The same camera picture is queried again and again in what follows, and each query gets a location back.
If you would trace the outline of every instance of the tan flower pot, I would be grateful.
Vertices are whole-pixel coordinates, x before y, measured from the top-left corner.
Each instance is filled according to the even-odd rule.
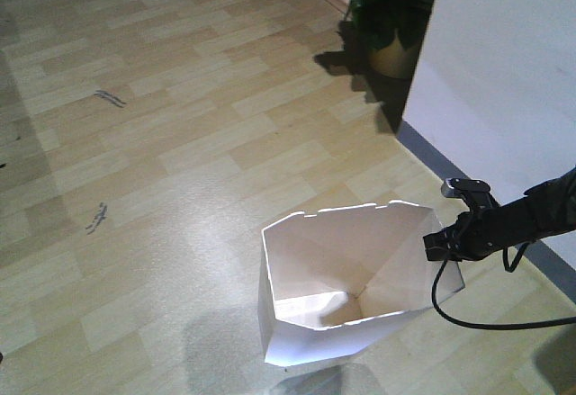
[[[421,46],[420,42],[405,50],[396,37],[390,46],[381,50],[371,50],[368,53],[368,62],[374,71],[383,76],[412,78]]]

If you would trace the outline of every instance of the wooden floor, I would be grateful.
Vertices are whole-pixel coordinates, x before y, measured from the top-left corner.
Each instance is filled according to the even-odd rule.
[[[463,208],[382,115],[406,86],[377,103],[315,59],[341,58],[323,0],[0,0],[0,14],[2,395],[576,391],[574,328],[479,332],[433,311],[352,358],[263,363],[261,228],[397,198],[446,224]],[[445,306],[462,318],[576,312],[528,262],[462,269]]]

